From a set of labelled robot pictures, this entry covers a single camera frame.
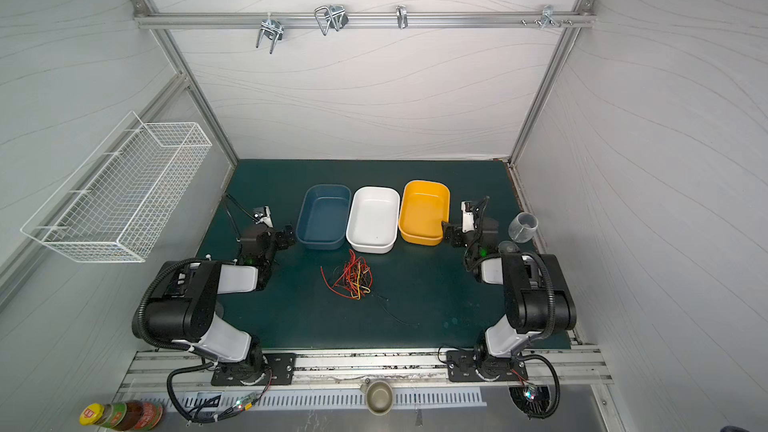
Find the metal clamp hook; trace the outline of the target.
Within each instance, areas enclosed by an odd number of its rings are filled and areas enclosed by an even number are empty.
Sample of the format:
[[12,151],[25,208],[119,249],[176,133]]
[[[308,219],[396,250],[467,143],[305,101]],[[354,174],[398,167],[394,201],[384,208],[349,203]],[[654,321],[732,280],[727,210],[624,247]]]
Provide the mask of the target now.
[[269,54],[273,54],[277,43],[283,39],[283,36],[284,26],[282,23],[268,16],[260,24],[256,48],[259,48],[262,44],[269,43]]

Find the white plastic bin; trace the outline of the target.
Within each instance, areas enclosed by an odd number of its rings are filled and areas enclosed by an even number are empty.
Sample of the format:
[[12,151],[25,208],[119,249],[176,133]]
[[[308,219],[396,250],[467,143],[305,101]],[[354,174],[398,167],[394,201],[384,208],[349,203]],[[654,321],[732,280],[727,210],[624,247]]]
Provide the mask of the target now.
[[388,187],[365,186],[352,200],[346,230],[351,247],[361,253],[386,254],[398,235],[400,195]]

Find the right metal clamp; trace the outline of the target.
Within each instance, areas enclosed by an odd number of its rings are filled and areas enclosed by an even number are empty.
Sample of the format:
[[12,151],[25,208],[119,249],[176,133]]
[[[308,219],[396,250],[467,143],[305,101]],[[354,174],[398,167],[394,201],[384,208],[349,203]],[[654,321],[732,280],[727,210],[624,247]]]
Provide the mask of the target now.
[[520,24],[523,27],[536,27],[540,30],[548,28],[569,28],[573,25],[573,22],[569,19],[558,19],[555,16],[555,10],[552,5],[546,5],[542,10],[538,18],[527,20],[521,19]]

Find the aluminium crossbar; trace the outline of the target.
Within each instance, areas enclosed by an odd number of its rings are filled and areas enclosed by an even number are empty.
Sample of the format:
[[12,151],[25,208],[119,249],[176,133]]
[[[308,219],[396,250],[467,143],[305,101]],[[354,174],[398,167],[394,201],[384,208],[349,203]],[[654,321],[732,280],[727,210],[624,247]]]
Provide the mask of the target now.
[[[284,30],[320,30],[312,12],[256,12],[224,13],[194,12],[165,13],[153,10],[146,0],[130,0],[134,21],[146,30],[212,30],[244,29],[257,30],[268,16],[278,20]],[[395,8],[384,12],[349,12],[349,23],[343,29],[398,29]],[[407,8],[406,29],[512,29],[523,27],[521,19],[538,18],[541,10],[528,12],[416,12]],[[589,28],[597,16],[586,12],[556,11],[558,19],[569,19],[569,28]]]

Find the olive round cup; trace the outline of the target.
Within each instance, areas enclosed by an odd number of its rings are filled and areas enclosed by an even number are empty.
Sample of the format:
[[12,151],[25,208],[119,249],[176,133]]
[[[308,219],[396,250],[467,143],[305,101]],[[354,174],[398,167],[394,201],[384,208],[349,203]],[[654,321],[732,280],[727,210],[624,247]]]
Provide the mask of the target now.
[[395,402],[393,388],[385,381],[366,379],[360,386],[367,410],[376,416],[388,414]]

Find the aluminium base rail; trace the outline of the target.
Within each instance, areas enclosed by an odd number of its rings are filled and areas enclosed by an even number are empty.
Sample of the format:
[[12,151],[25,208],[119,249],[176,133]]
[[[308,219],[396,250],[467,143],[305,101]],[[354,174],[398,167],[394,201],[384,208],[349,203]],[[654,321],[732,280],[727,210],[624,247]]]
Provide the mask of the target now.
[[475,407],[483,405],[484,387],[544,386],[557,376],[563,387],[592,388],[612,384],[613,377],[596,346],[543,349],[550,367],[539,362],[517,364],[515,371],[481,378],[474,364],[449,364],[450,349],[316,349],[271,350],[273,378],[255,385],[215,379],[210,370],[196,370],[174,379],[178,400],[186,408],[211,398],[226,408],[236,400],[265,391],[258,410],[362,408],[361,387],[384,381],[395,390],[398,409]]

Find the metal U-bolt hook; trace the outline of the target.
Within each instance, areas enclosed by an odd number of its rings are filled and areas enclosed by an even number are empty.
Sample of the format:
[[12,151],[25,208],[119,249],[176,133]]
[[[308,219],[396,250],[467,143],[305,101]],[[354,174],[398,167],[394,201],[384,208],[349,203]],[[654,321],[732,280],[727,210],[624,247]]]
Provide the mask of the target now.
[[337,4],[317,7],[314,10],[314,18],[323,36],[327,36],[330,30],[338,32],[349,23],[345,7]]

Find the small metal bracket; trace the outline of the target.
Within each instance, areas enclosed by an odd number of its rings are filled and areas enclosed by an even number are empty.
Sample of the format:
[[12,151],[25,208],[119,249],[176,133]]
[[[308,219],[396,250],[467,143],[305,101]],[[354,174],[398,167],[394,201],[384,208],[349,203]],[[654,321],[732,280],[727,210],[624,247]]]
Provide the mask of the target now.
[[408,12],[404,5],[397,5],[395,8],[397,27],[405,30],[408,27]]

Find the blue plastic bin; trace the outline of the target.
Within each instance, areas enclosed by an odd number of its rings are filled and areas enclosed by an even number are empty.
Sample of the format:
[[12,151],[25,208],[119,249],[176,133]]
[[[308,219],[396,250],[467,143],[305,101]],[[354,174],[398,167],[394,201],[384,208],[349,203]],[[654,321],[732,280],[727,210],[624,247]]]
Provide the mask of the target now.
[[342,247],[352,194],[340,184],[317,184],[304,196],[296,226],[296,239],[310,250],[332,251]]

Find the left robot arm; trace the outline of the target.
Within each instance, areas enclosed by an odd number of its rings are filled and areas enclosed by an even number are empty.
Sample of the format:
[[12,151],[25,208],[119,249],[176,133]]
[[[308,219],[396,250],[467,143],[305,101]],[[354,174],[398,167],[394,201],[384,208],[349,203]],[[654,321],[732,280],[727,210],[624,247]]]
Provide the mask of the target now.
[[190,258],[163,264],[132,321],[136,337],[155,348],[190,352],[213,364],[213,386],[289,385],[296,356],[266,353],[260,339],[226,322],[218,298],[262,291],[277,252],[295,244],[290,226],[246,229],[236,261]]

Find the sauce bottle yellow cap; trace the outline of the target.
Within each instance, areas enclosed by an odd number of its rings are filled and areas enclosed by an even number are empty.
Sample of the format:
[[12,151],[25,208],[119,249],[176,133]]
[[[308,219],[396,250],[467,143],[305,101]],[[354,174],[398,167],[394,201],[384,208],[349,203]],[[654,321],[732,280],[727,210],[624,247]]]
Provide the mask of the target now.
[[151,431],[164,412],[162,404],[147,401],[93,403],[81,412],[79,423],[113,431]]

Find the yellow plastic bin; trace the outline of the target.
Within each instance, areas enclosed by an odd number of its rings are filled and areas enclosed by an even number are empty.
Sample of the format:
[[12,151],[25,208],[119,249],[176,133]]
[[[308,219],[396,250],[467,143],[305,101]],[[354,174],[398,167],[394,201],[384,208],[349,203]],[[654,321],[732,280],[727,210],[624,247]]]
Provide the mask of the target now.
[[398,228],[408,243],[437,246],[443,241],[442,224],[449,221],[450,190],[439,182],[412,180],[403,191]]

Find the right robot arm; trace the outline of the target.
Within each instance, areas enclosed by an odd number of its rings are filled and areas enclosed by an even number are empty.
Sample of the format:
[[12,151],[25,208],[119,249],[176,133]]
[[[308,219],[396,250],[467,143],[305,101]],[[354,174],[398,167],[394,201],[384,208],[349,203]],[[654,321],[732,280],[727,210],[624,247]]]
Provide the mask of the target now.
[[503,288],[504,314],[481,333],[471,352],[470,381],[526,380],[523,351],[556,332],[571,330],[577,311],[558,258],[523,251],[498,239],[498,223],[471,217],[442,224],[443,239],[464,249],[465,268],[480,283]]

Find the clear wine glass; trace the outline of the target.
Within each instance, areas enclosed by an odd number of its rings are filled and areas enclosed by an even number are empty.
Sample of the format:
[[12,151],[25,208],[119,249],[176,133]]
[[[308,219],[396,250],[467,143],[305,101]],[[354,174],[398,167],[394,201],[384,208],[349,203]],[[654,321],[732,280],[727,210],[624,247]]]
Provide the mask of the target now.
[[520,245],[531,241],[538,229],[538,219],[531,213],[520,212],[508,226],[509,240],[498,245],[500,252],[518,252]]

